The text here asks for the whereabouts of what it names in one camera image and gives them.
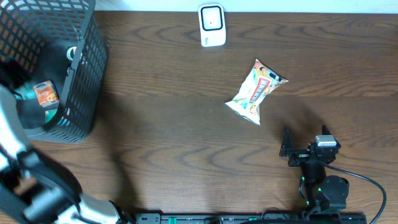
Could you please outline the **cream wet wipes pack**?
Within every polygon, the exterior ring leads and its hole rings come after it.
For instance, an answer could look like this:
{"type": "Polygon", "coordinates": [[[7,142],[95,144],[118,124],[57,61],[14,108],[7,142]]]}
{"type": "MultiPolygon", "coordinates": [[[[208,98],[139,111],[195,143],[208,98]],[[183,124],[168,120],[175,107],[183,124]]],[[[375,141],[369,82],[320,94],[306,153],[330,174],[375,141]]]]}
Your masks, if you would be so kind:
{"type": "Polygon", "coordinates": [[[287,79],[256,59],[238,93],[225,105],[244,119],[260,125],[260,104],[267,95],[287,82],[287,79]]]}

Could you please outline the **teal wipes pack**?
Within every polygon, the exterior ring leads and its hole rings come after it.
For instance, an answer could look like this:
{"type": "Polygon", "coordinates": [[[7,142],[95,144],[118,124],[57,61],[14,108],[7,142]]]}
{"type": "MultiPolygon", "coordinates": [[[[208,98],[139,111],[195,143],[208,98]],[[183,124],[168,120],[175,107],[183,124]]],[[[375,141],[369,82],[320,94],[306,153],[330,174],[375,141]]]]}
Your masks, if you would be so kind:
{"type": "Polygon", "coordinates": [[[14,95],[16,95],[19,100],[33,100],[37,98],[33,86],[30,83],[25,83],[14,90],[14,95]]]}

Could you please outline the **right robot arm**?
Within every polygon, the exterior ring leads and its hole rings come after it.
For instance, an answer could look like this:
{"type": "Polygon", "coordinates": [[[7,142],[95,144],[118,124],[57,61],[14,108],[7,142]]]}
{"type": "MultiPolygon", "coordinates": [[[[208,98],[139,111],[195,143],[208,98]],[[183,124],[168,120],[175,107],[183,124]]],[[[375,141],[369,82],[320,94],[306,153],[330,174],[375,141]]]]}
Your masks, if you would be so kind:
{"type": "Polygon", "coordinates": [[[296,149],[289,130],[284,130],[279,156],[289,159],[288,166],[301,170],[299,192],[308,206],[301,212],[304,220],[338,216],[346,208],[349,182],[337,175],[327,175],[325,170],[336,159],[340,148],[341,144],[325,125],[321,135],[316,136],[306,149],[296,149]]]}

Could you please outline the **orange tissue pack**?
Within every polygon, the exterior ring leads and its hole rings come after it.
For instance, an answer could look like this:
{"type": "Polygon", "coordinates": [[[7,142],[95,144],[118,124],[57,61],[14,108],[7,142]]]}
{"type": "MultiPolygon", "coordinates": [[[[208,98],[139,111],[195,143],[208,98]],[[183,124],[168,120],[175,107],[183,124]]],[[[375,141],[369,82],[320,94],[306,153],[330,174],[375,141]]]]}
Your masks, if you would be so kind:
{"type": "Polygon", "coordinates": [[[33,89],[41,107],[46,108],[59,102],[55,85],[50,80],[35,85],[33,89]]]}

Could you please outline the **green tissue pack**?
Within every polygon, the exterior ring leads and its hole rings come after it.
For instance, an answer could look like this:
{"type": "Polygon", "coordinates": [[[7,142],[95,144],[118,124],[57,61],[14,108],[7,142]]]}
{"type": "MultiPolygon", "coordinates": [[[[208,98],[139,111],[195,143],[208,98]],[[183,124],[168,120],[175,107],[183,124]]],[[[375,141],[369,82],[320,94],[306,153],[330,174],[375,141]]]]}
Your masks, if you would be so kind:
{"type": "Polygon", "coordinates": [[[58,109],[51,109],[45,111],[45,122],[48,123],[56,115],[58,109]]]}

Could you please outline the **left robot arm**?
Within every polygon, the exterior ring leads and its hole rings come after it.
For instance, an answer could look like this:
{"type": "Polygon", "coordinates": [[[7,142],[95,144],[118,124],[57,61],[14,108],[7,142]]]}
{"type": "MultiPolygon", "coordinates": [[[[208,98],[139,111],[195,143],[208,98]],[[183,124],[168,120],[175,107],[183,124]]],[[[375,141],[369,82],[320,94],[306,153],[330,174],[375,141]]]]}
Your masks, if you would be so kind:
{"type": "Polygon", "coordinates": [[[20,223],[135,223],[113,202],[85,194],[66,167],[31,145],[15,97],[28,78],[17,61],[1,61],[1,210],[20,223]]]}

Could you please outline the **dark green round-logo box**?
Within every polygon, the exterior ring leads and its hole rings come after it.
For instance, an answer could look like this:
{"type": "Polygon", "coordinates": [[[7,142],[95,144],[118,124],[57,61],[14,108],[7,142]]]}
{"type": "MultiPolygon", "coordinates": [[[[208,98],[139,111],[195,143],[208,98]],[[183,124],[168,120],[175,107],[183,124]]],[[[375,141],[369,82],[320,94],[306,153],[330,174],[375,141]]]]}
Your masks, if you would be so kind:
{"type": "Polygon", "coordinates": [[[67,49],[67,59],[69,59],[70,61],[73,61],[73,59],[75,57],[76,50],[77,50],[77,46],[69,47],[67,49]]]}

